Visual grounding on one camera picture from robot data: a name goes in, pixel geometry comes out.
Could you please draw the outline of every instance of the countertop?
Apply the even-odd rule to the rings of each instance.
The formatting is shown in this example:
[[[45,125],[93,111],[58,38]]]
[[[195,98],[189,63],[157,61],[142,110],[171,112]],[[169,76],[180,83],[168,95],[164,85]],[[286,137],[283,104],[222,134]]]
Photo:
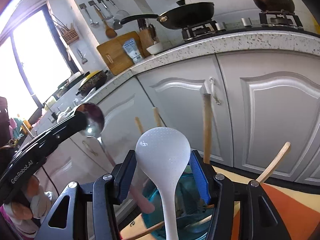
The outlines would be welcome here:
[[[290,31],[247,31],[195,41],[145,58],[109,80],[87,102],[98,104],[129,78],[150,69],[188,58],[249,49],[280,49],[320,56],[320,38]]]

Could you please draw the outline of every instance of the black wok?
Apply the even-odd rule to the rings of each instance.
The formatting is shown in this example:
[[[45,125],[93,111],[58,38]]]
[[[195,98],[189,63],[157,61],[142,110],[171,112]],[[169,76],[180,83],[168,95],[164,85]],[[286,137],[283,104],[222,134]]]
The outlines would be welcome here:
[[[177,1],[180,5],[163,14],[138,14],[123,18],[120,23],[126,24],[138,19],[156,19],[164,27],[172,30],[187,28],[208,20],[214,14],[213,2],[197,2],[185,4],[184,0]]]

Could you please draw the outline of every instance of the stove burner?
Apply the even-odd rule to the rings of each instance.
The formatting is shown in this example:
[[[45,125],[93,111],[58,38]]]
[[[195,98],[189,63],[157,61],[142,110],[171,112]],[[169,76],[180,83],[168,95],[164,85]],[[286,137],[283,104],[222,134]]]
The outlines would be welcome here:
[[[275,18],[270,18],[270,23],[268,23],[267,14],[269,15],[275,15]],[[293,17],[295,24],[293,21],[287,17],[287,15],[290,15]],[[297,15],[295,13],[291,13],[285,10],[281,11],[265,11],[259,13],[260,16],[260,23],[262,26],[289,26],[293,28],[299,28],[303,30],[302,23]]]
[[[208,33],[214,33],[217,30],[217,27],[215,24],[216,24],[216,21],[209,20],[196,25],[188,26],[187,28],[182,29],[183,40],[188,41],[193,38],[206,35]]]

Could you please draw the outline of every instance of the window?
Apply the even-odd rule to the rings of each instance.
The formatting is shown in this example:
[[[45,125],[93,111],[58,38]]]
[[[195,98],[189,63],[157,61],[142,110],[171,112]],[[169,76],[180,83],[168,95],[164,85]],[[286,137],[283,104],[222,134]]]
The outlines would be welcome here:
[[[47,5],[9,35],[0,46],[0,96],[7,98],[10,117],[29,119],[78,68],[68,60]]]

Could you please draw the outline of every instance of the pan handle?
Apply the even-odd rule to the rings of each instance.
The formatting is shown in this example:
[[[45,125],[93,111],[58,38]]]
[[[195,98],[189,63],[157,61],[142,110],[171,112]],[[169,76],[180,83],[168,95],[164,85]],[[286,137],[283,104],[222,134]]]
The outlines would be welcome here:
[[[131,15],[131,16],[128,16],[126,18],[123,18],[121,21],[120,21],[120,24],[126,24],[128,22],[132,22],[132,21],[135,21],[135,20],[138,20],[138,19],[157,19],[159,17],[159,15],[157,14],[137,14],[137,15]]]

